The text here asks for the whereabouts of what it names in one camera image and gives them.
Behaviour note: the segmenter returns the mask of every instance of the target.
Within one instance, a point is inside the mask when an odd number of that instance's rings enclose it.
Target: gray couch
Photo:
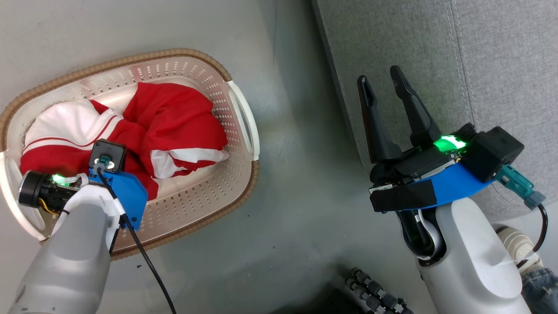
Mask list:
[[[558,2],[403,0],[314,2],[337,93],[369,170],[356,80],[371,82],[394,142],[410,129],[389,76],[399,65],[442,132],[499,125],[525,144],[514,166],[550,204],[558,195]],[[529,210],[499,184],[475,201],[491,221]]]

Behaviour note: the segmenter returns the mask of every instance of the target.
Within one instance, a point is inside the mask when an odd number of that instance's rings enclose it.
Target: laundry basket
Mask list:
[[[25,134],[37,115],[73,99],[94,99],[122,113],[139,82],[195,88],[214,103],[213,114],[227,133],[230,158],[189,175],[157,179],[157,199],[147,203],[136,231],[146,249],[170,242],[238,208],[252,193],[259,171],[259,138],[248,103],[230,74],[211,56],[171,49],[98,64],[40,85],[12,101],[0,116],[0,188],[21,226],[40,241],[56,217],[17,203]],[[126,229],[118,234],[113,259],[136,254]]]

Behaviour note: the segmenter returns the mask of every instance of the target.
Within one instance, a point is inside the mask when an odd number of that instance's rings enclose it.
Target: sneaker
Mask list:
[[[521,262],[533,250],[535,245],[527,235],[519,230],[506,227],[498,232],[500,241],[508,251],[516,265]],[[543,268],[542,260],[537,253],[533,253],[527,258],[527,262],[518,270],[521,276],[537,269]]]

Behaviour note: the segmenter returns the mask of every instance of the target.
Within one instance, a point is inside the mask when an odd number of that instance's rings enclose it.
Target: connector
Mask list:
[[[509,164],[504,165],[494,178],[521,197],[530,210],[537,208],[546,199],[543,194],[533,191],[535,185]]]

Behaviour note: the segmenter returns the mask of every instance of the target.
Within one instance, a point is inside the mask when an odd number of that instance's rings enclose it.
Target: red and white garment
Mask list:
[[[87,173],[95,141],[107,139],[126,146],[125,171],[153,199],[158,185],[152,178],[187,175],[229,158],[227,135],[212,109],[200,92],[178,84],[140,83],[122,114],[86,99],[59,103],[31,125],[20,170]]]

